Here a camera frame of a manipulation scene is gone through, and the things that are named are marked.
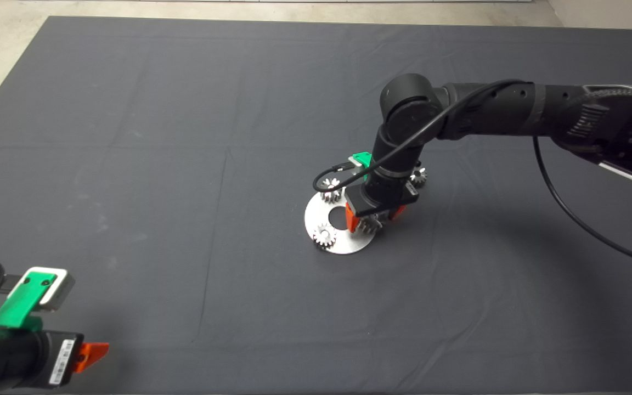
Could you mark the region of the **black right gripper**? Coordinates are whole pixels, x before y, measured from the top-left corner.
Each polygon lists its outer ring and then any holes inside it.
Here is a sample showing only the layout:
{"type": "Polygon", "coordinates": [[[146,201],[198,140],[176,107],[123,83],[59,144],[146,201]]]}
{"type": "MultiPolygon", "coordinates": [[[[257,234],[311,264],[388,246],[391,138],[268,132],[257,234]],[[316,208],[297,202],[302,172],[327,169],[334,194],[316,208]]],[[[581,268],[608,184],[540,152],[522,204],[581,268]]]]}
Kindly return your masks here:
{"type": "Polygon", "coordinates": [[[358,230],[361,217],[388,212],[389,222],[401,215],[408,204],[419,199],[419,193],[409,178],[393,178],[375,171],[362,183],[345,188],[346,227],[350,233],[358,230]]]}

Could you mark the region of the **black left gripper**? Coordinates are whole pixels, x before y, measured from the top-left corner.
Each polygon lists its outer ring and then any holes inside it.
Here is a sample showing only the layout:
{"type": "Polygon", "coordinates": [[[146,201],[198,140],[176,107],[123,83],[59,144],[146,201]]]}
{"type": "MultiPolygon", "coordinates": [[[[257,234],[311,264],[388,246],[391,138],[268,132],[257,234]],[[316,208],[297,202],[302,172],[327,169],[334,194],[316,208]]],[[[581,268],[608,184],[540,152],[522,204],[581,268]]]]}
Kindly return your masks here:
{"type": "Polygon", "coordinates": [[[0,326],[0,392],[68,385],[72,373],[82,373],[104,358],[110,348],[109,343],[83,340],[84,335],[77,332],[0,326]]]}

